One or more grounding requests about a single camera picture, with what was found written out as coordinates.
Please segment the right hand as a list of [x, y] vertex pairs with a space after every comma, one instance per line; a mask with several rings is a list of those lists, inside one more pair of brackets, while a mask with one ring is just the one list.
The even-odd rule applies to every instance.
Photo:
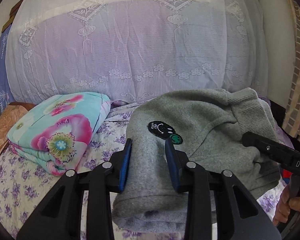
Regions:
[[289, 185], [287, 185], [282, 191], [276, 206], [273, 224], [277, 226], [279, 223], [286, 223], [292, 210], [300, 212], [300, 197], [291, 198]]

